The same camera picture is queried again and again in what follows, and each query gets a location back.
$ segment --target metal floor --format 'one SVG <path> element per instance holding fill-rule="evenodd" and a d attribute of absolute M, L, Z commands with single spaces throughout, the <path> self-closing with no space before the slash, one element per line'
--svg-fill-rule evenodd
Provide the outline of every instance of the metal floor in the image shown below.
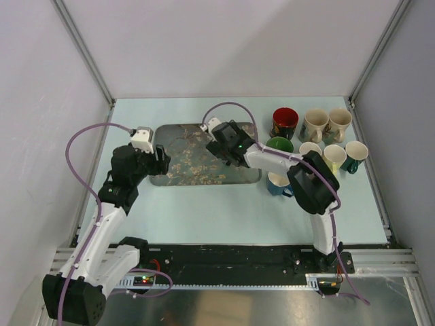
<path fill-rule="evenodd" d="M 111 297 L 99 326 L 417 325 L 403 278 L 354 278 L 371 302 L 313 291 L 172 291 Z M 347 283 L 341 291 L 350 291 Z"/>

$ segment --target metal plate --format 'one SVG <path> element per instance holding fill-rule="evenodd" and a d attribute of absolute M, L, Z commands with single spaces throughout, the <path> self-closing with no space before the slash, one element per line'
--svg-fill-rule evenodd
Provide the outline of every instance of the metal plate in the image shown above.
<path fill-rule="evenodd" d="M 113 295 L 101 326 L 417 326 L 402 278 L 353 278 L 370 302 L 314 291 L 170 291 L 153 299 Z M 161 290 L 152 290 L 156 294 Z M 341 292 L 351 292 L 344 282 Z"/>
<path fill-rule="evenodd" d="M 251 137 L 254 135 L 253 124 L 242 122 L 238 125 Z M 258 169 L 226 166 L 209 153 L 205 146 L 212 138 L 199 126 L 166 124 L 156 130 L 154 143 L 163 145 L 172 160 L 166 175 L 150 177 L 153 185 L 234 185 L 261 179 Z"/>

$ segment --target green mug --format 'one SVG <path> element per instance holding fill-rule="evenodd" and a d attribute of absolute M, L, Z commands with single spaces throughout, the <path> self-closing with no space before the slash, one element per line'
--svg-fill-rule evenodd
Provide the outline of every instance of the green mug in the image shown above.
<path fill-rule="evenodd" d="M 267 141 L 266 146 L 288 153 L 293 153 L 294 149 L 292 142 L 284 137 L 273 137 Z"/>

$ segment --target cream mug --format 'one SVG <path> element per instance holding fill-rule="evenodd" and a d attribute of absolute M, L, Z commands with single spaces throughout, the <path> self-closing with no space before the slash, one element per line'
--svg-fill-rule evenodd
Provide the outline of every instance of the cream mug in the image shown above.
<path fill-rule="evenodd" d="M 324 161 L 334 175 L 337 174 L 346 158 L 346 151 L 338 145 L 328 145 L 324 149 Z"/>
<path fill-rule="evenodd" d="M 305 155 L 308 154 L 310 151 L 316 151 L 321 156 L 321 148 L 318 144 L 307 141 L 299 147 L 299 154 Z"/>
<path fill-rule="evenodd" d="M 328 123 L 328 114 L 322 109 L 310 109 L 305 113 L 304 123 L 299 132 L 299 139 L 303 143 L 310 141 L 321 142 L 322 131 Z"/>
<path fill-rule="evenodd" d="M 352 123 L 352 115 L 346 109 L 332 109 L 329 121 L 324 129 L 324 142 L 326 144 L 342 143 L 345 140 L 345 131 Z"/>

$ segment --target teal mug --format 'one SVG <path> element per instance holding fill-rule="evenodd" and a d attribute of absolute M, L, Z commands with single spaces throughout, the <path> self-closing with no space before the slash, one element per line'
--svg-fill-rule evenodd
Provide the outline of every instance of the teal mug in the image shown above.
<path fill-rule="evenodd" d="M 341 169 L 352 175 L 358 171 L 358 166 L 368 157 L 368 148 L 359 141 L 350 141 L 345 149 L 347 157 Z"/>
<path fill-rule="evenodd" d="M 293 197 L 293 189 L 287 177 L 269 172 L 267 174 L 267 190 L 272 196 Z"/>

